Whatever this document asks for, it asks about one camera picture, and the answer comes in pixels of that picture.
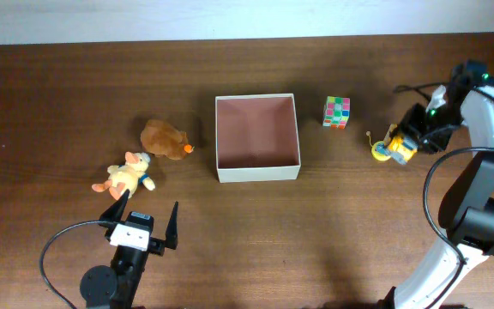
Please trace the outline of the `yellow grey toy truck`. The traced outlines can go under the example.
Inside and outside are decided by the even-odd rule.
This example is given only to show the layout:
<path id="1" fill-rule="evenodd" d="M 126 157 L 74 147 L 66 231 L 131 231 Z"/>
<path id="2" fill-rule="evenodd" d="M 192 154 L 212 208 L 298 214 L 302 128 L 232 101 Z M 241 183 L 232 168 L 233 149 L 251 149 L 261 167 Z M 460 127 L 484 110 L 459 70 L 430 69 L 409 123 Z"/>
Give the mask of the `yellow grey toy truck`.
<path id="1" fill-rule="evenodd" d="M 418 152 L 418 144 L 409 136 L 398 133 L 386 146 L 389 156 L 401 165 L 406 165 Z"/>

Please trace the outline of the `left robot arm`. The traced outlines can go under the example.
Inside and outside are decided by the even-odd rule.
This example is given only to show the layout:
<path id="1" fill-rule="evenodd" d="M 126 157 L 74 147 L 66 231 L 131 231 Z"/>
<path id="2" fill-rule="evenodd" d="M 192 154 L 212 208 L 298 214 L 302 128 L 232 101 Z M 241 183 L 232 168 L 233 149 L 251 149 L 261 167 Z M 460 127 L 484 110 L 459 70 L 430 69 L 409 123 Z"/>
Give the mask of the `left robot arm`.
<path id="1" fill-rule="evenodd" d="M 116 250 L 108 266 L 94 266 L 82 277 L 80 292 L 87 308 L 131 308 L 148 257 L 178 246 L 178 205 L 173 206 L 165 238 L 158 239 L 152 236 L 152 216 L 131 211 L 122 218 L 129 196 L 126 191 L 99 217 L 105 238 Z"/>

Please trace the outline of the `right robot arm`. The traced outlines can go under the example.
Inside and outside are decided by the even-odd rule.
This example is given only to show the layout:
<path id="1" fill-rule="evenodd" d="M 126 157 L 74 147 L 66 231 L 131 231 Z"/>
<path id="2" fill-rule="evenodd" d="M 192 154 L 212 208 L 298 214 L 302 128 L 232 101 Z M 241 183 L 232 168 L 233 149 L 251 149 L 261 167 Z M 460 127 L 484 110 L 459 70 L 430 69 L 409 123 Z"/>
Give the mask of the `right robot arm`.
<path id="1" fill-rule="evenodd" d="M 468 60 L 452 69 L 448 82 L 412 90 L 423 95 L 383 140 L 371 146 L 378 161 L 405 165 L 416 154 L 440 154 L 425 177 L 425 218 L 437 240 L 417 269 L 377 302 L 379 308 L 442 308 L 443 302 L 475 267 L 494 256 L 494 77 L 485 64 Z M 473 158 L 445 193 L 438 219 L 429 210 L 432 176 L 447 159 Z"/>

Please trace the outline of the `multicolour puzzle cube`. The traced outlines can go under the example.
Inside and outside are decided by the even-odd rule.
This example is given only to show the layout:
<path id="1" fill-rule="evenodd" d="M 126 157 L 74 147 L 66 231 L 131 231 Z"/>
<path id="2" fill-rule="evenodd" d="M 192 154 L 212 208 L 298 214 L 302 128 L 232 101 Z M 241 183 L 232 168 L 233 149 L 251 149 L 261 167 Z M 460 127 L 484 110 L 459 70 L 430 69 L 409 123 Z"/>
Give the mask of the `multicolour puzzle cube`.
<path id="1" fill-rule="evenodd" d="M 322 126 L 345 129 L 351 114 L 349 98 L 328 96 L 323 108 Z"/>

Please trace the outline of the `brown plush bear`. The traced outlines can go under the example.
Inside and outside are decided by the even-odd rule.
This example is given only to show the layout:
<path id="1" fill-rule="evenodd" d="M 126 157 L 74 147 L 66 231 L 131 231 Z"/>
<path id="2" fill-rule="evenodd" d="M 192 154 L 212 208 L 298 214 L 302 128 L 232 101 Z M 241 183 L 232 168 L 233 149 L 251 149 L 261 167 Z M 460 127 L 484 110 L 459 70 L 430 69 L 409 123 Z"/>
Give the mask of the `brown plush bear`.
<path id="1" fill-rule="evenodd" d="M 185 131 L 166 121 L 149 119 L 141 132 L 143 148 L 156 157 L 179 161 L 191 154 L 195 147 L 189 143 Z"/>

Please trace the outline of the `yellow wooden rattle drum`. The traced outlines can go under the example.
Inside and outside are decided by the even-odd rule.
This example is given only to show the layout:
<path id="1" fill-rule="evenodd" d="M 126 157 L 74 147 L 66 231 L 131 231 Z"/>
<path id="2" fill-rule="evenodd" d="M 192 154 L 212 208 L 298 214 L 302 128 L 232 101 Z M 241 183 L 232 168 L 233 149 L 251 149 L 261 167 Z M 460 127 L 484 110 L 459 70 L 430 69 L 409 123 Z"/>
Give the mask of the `yellow wooden rattle drum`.
<path id="1" fill-rule="evenodd" d="M 396 129 L 396 124 L 391 124 L 385 135 L 385 137 L 378 142 L 371 141 L 371 132 L 368 130 L 365 132 L 369 139 L 369 144 L 371 146 L 371 154 L 373 158 L 377 161 L 388 161 L 391 158 L 390 151 L 388 150 L 388 145 L 392 141 L 392 133 Z"/>

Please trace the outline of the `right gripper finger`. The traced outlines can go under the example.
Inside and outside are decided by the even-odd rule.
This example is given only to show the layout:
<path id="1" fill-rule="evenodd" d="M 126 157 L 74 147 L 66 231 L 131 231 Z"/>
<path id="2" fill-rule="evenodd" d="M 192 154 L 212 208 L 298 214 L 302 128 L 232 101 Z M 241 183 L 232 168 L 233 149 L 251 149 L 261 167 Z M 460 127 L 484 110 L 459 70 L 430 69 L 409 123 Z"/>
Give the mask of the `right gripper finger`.
<path id="1" fill-rule="evenodd" d="M 417 127 L 417 118 L 412 112 L 407 112 L 403 119 L 397 124 L 395 135 L 408 138 L 415 142 L 418 141 L 419 130 Z"/>
<path id="2" fill-rule="evenodd" d="M 443 152 L 447 148 L 452 134 L 459 128 L 459 125 L 446 124 L 424 133 L 419 139 L 419 152 L 428 155 Z"/>

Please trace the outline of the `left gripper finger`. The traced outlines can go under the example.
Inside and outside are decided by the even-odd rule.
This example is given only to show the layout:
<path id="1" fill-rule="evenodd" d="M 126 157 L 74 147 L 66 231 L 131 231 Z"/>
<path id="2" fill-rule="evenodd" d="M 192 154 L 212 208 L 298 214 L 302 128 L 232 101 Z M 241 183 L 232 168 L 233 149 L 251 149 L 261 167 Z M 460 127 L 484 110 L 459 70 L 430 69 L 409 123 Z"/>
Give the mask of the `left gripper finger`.
<path id="1" fill-rule="evenodd" d="M 129 200 L 129 196 L 130 191 L 125 190 L 123 195 L 105 212 L 103 212 L 99 219 L 101 221 L 119 222 L 123 216 L 124 209 Z"/>
<path id="2" fill-rule="evenodd" d="M 179 202 L 176 201 L 174 203 L 165 233 L 165 246 L 171 250 L 176 250 L 178 247 L 178 205 Z"/>

